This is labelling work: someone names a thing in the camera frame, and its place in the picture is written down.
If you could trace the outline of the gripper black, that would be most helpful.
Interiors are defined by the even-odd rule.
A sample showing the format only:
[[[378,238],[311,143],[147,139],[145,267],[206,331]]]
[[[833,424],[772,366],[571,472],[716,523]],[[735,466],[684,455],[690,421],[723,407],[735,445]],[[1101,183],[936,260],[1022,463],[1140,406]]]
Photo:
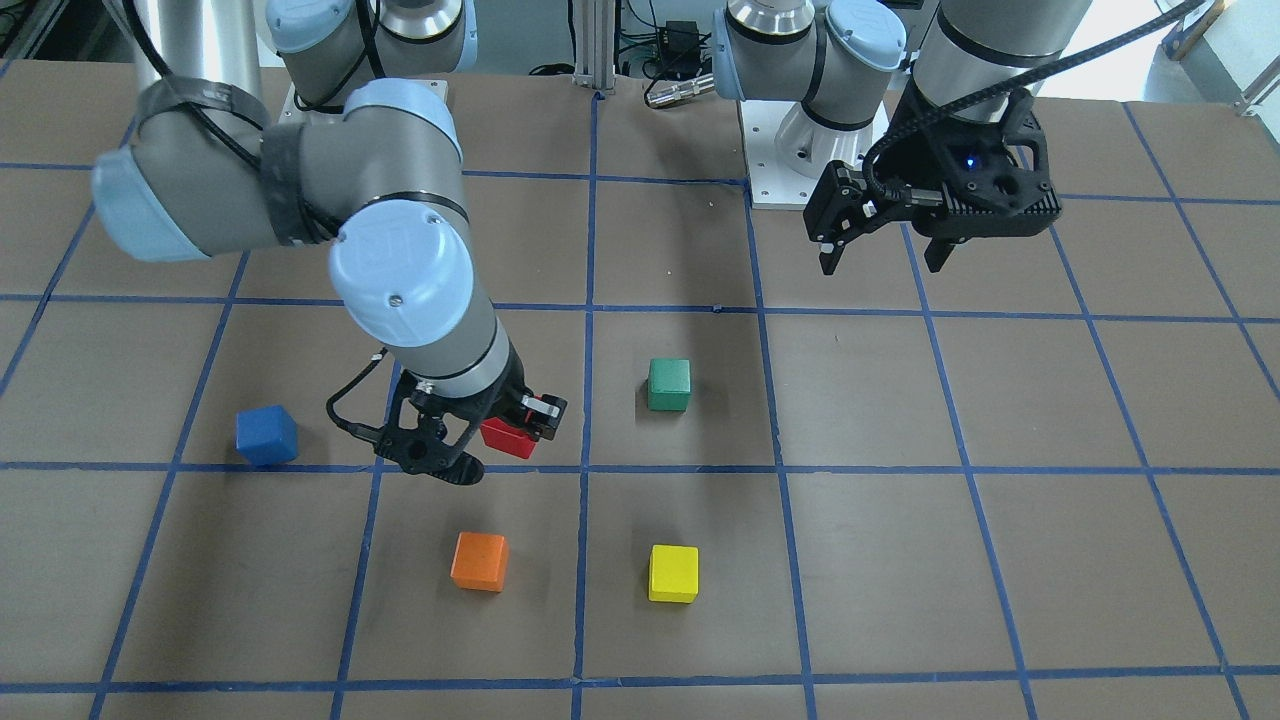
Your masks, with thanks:
[[[396,382],[387,446],[534,446],[554,439],[568,402],[538,395],[525,382],[512,345],[495,345],[468,372],[430,378],[408,369]]]
[[[859,178],[844,161],[827,164],[805,206],[806,238],[819,247],[823,275],[835,274],[855,238],[891,222],[919,225],[945,214],[945,191],[961,183],[961,163],[942,140],[957,110],[955,101],[936,106],[920,90],[908,90],[886,136],[865,152]],[[931,238],[928,272],[940,273],[957,246],[959,238]]]

